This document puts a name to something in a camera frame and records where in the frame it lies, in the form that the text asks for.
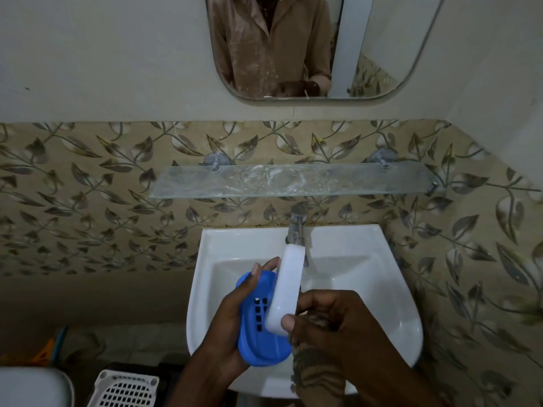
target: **soap dish lid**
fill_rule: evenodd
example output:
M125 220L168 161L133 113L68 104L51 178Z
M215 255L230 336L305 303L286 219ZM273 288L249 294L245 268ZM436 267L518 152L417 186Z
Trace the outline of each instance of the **soap dish lid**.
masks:
M237 281L236 287L249 274L242 275ZM287 337L270 333L265 327L276 279L276 273L263 270L257 287L240 306L240 336L237 346L241 357L250 366L273 366L286 360L292 352Z

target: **white toilet tank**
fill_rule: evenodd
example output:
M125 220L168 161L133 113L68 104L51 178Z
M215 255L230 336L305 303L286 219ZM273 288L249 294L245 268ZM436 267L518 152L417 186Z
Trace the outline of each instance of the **white toilet tank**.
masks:
M2 407L73 407L73 385L57 369L0 367Z

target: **brown shirt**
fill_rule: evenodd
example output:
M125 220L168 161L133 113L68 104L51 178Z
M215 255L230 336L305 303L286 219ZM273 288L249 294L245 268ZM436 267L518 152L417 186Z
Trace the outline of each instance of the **brown shirt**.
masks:
M262 98L278 82L332 85L326 0L278 0L271 31L256 0L207 0L217 69L241 95Z

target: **wash basin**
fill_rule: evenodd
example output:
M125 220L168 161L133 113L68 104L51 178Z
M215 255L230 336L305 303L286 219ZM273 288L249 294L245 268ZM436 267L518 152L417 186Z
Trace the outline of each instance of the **wash basin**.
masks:
M204 229L194 270L187 314L191 354L242 274L255 262L281 256L287 227ZM306 228L309 267L301 290L355 290L404 360L413 366L422 344L420 316L406 282L378 225ZM271 367L250 367L231 390L261 397L296 398L290 389L292 355ZM350 383L346 394L355 393Z

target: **tap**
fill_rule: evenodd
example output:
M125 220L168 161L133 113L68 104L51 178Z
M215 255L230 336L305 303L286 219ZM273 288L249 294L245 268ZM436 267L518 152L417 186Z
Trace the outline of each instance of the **tap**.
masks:
M290 224L288 225L288 235L285 239L286 244L295 244L305 247L305 237L303 236L303 227L307 220L307 208L302 204L293 205L290 209ZM303 259L303 267L309 267L307 261L307 250Z

